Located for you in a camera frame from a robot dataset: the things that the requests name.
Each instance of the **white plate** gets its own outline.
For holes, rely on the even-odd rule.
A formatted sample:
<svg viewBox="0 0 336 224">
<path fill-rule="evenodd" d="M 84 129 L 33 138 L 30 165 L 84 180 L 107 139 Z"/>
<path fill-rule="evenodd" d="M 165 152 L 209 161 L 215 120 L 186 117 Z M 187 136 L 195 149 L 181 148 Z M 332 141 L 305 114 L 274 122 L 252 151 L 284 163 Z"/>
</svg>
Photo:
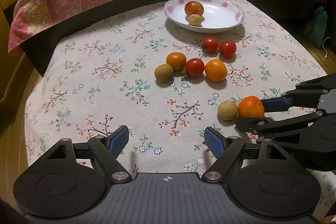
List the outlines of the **white plate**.
<svg viewBox="0 0 336 224">
<path fill-rule="evenodd" d="M 189 1 L 198 1 L 204 7 L 204 20 L 200 26 L 192 26 L 187 21 L 184 6 Z M 166 2 L 163 11 L 177 25 L 203 33 L 230 30 L 241 24 L 245 18 L 243 10 L 228 0 L 169 0 Z"/>
</svg>

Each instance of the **bowl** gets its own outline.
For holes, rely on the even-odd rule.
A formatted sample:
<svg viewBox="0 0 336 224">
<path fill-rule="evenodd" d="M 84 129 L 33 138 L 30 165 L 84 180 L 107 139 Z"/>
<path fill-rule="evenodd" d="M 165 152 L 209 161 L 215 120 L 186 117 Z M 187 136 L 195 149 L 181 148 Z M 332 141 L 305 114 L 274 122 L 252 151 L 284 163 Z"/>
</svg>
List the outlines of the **bowl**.
<svg viewBox="0 0 336 224">
<path fill-rule="evenodd" d="M 184 6 L 190 1 L 198 1 L 204 7 L 203 22 L 199 26 L 188 23 Z M 243 10 L 229 0 L 169 0 L 164 8 L 166 16 L 177 25 L 194 32 L 218 33 L 241 24 L 245 18 Z"/>
</svg>

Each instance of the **orange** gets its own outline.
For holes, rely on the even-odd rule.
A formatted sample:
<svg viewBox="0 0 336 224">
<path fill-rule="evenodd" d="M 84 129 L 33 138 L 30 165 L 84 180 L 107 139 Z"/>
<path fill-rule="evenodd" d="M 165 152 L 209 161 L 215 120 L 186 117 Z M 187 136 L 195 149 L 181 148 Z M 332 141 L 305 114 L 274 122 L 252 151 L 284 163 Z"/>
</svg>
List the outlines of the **orange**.
<svg viewBox="0 0 336 224">
<path fill-rule="evenodd" d="M 166 58 L 166 63 L 171 65 L 173 70 L 182 70 L 186 62 L 187 58 L 181 52 L 171 52 Z"/>
<path fill-rule="evenodd" d="M 214 81 L 223 81 L 227 76 L 227 69 L 225 64 L 219 59 L 212 59 L 205 65 L 205 74 Z"/>
<path fill-rule="evenodd" d="M 265 109 L 258 97 L 248 96 L 240 101 L 238 112 L 242 118 L 261 118 L 265 114 Z"/>
</svg>

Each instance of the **beige round fruit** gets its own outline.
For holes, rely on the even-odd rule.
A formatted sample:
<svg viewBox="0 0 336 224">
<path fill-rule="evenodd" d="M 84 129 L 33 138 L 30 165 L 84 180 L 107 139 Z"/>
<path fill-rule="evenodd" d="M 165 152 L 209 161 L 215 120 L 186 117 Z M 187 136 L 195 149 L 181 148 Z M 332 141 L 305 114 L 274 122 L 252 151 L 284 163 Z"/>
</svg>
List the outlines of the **beige round fruit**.
<svg viewBox="0 0 336 224">
<path fill-rule="evenodd" d="M 197 14 L 193 14 L 188 16 L 188 22 L 190 25 L 192 26 L 198 26 L 202 24 L 202 17 L 200 15 Z"/>
<path fill-rule="evenodd" d="M 238 107 L 233 101 L 221 102 L 218 106 L 218 116 L 225 120 L 233 120 L 238 114 Z"/>
<path fill-rule="evenodd" d="M 159 82 L 165 82 L 173 76 L 174 70 L 171 65 L 162 64 L 154 71 L 154 76 Z"/>
</svg>

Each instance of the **tangerine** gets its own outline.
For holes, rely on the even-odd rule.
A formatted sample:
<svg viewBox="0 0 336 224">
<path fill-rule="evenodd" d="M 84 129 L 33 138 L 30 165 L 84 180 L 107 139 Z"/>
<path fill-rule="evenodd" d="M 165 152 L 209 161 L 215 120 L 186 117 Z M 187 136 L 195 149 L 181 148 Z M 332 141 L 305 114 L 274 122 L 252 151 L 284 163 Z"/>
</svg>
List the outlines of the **tangerine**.
<svg viewBox="0 0 336 224">
<path fill-rule="evenodd" d="M 242 118 L 262 118 L 265 114 L 265 109 L 258 97 L 248 96 L 240 101 L 238 112 Z"/>
<path fill-rule="evenodd" d="M 227 76 L 227 68 L 219 59 L 212 59 L 205 65 L 205 74 L 214 81 L 223 81 Z"/>
<path fill-rule="evenodd" d="M 187 58 L 181 52 L 171 52 L 166 58 L 166 63 L 171 65 L 173 70 L 182 70 L 186 62 Z"/>
</svg>

